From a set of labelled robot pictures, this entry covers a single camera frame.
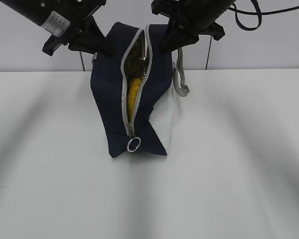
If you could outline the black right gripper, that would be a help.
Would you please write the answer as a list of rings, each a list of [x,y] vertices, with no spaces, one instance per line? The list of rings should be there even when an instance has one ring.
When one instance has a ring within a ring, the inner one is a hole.
[[[195,44],[200,35],[210,35],[216,41],[225,36],[224,28],[216,23],[225,12],[223,0],[154,0],[151,10],[169,18],[159,45],[161,52]]]

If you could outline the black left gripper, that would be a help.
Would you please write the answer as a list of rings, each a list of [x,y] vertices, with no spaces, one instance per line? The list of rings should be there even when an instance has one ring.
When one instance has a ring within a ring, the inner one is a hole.
[[[110,45],[93,17],[105,4],[105,0],[54,0],[41,26],[51,33],[42,51],[52,56],[61,45],[67,45],[71,51],[111,55]]]

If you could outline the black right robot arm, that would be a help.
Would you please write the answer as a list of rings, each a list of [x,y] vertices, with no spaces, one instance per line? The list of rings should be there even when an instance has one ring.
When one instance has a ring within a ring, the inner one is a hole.
[[[160,51],[171,52],[193,45],[199,41],[200,35],[220,40],[225,32],[216,19],[233,3],[233,0],[154,0],[151,3],[152,13],[169,18],[159,45]]]

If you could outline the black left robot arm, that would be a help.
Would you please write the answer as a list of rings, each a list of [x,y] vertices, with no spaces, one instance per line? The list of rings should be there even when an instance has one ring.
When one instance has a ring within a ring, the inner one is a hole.
[[[61,46],[89,54],[112,51],[93,14],[105,0],[1,0],[51,34],[42,51],[52,56]]]

